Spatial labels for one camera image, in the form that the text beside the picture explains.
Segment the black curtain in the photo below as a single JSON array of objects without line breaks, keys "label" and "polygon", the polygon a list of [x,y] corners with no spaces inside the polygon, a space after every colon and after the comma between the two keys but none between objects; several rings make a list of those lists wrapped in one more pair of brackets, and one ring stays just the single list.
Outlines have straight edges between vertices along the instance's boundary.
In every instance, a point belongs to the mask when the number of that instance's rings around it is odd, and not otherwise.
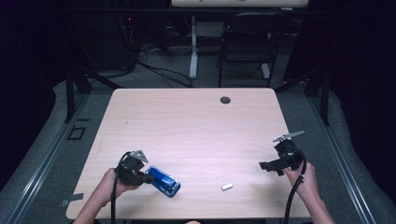
[{"label": "black curtain", "polygon": [[50,116],[74,50],[44,3],[0,3],[0,189]]},{"label": "black curtain", "polygon": [[396,2],[312,0],[309,10],[346,16],[303,22],[285,78],[322,67],[330,72],[331,90],[340,98],[352,145],[395,203]]},{"label": "black curtain", "polygon": [[396,203],[396,2],[360,1],[350,41],[332,68],[353,147]]}]

